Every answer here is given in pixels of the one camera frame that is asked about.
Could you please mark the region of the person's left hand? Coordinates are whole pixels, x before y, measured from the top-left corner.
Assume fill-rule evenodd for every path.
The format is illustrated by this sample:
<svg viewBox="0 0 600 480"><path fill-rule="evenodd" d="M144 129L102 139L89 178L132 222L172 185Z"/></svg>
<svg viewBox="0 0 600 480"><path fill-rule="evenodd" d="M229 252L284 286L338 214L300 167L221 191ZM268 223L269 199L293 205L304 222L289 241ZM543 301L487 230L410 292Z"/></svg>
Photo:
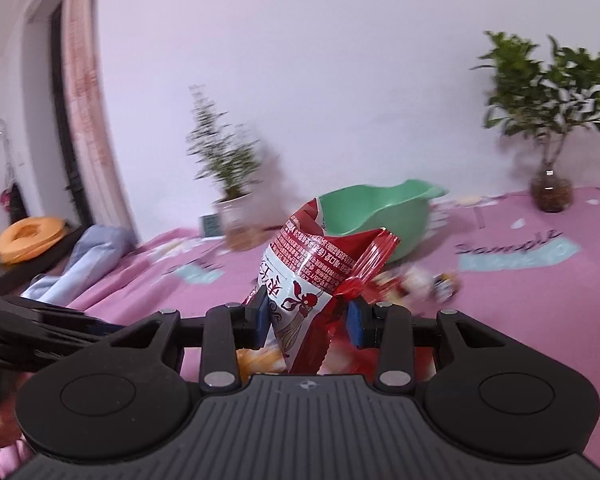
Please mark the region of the person's left hand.
<svg viewBox="0 0 600 480"><path fill-rule="evenodd" d="M16 416L16 395L31 376L32 373L18 374L3 392L0 401L0 450L15 444L22 436Z"/></svg>

